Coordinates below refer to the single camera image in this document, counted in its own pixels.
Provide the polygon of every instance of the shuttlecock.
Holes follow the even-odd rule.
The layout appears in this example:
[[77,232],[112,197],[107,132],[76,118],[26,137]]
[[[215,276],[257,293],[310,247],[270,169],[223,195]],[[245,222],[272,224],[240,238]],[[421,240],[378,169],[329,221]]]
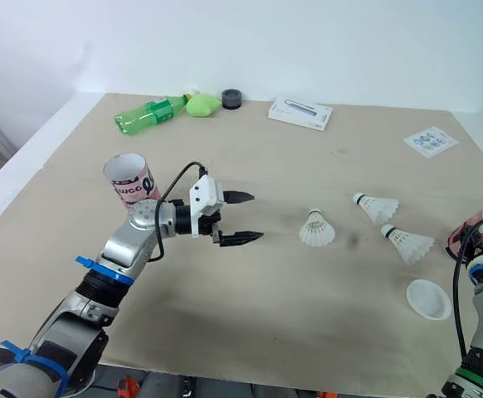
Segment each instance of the shuttlecock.
[[368,197],[364,193],[354,194],[353,200],[354,203],[365,210],[368,218],[370,218],[377,226],[388,222],[394,212],[398,209],[399,204],[396,199]]
[[300,240],[308,246],[324,246],[335,238],[334,228],[323,218],[321,210],[312,209],[308,215],[308,220],[300,228]]
[[418,262],[432,248],[433,238],[429,236],[410,234],[399,230],[391,224],[386,224],[380,230],[382,235],[392,241],[398,253],[408,265]]

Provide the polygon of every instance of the black cable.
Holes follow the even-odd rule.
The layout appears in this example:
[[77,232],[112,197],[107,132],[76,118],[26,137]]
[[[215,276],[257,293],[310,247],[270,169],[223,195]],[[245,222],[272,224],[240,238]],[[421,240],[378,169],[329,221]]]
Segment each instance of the black cable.
[[459,350],[461,351],[461,358],[466,357],[466,344],[465,336],[463,336],[463,328],[461,326],[461,315],[459,314],[459,273],[461,272],[461,264],[463,263],[463,257],[465,257],[466,247],[470,241],[474,232],[483,225],[483,219],[476,222],[466,233],[461,247],[459,249],[459,255],[457,256],[456,267],[454,268],[454,276],[452,279],[452,296],[454,301],[454,320],[456,321],[457,341],[459,342]]
[[159,215],[160,215],[160,205],[166,200],[166,197],[168,197],[169,193],[172,191],[173,187],[175,187],[175,184],[177,184],[178,180],[181,179],[183,174],[191,167],[191,166],[199,166],[199,177],[202,177],[202,175],[207,174],[207,169],[200,163],[200,162],[190,162],[187,164],[183,170],[175,177],[175,179],[172,181],[166,192],[162,195],[162,197],[157,201],[157,206],[155,207],[155,233],[157,236],[157,244],[159,245],[159,255],[157,257],[153,257],[152,259],[148,260],[148,263],[151,263],[153,261],[159,261],[164,257],[164,245],[162,243],[162,234],[160,232],[159,228]]

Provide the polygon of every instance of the green ring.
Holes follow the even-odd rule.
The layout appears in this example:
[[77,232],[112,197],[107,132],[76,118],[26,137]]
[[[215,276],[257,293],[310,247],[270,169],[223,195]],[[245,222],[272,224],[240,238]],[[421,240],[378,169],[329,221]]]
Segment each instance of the green ring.
[[456,375],[462,377],[463,379],[467,379],[468,381],[472,381],[473,383],[477,384],[479,387],[483,388],[483,377],[476,375],[472,371],[459,368],[456,370]]

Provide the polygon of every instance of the white bowl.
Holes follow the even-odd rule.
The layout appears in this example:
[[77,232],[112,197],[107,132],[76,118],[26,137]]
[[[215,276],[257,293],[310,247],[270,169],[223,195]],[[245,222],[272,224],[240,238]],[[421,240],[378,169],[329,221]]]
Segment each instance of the white bowl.
[[432,321],[446,319],[451,314],[448,294],[430,280],[415,279],[406,289],[409,305],[422,317]]

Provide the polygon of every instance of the blue cable tie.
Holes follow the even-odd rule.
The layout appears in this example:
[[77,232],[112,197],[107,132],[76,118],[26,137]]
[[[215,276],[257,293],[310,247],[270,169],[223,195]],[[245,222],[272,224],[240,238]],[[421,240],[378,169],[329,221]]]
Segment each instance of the blue cable tie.
[[121,282],[122,284],[127,284],[130,286],[131,284],[134,283],[134,279],[131,279],[129,276],[125,276],[123,274],[119,274],[112,269],[109,269],[107,267],[104,267],[103,265],[96,263],[95,261],[91,259],[87,259],[81,255],[78,255],[76,257],[76,261],[83,265],[87,269],[92,269],[95,272],[99,272],[100,274],[104,276],[108,276],[111,279],[117,280],[118,282]]

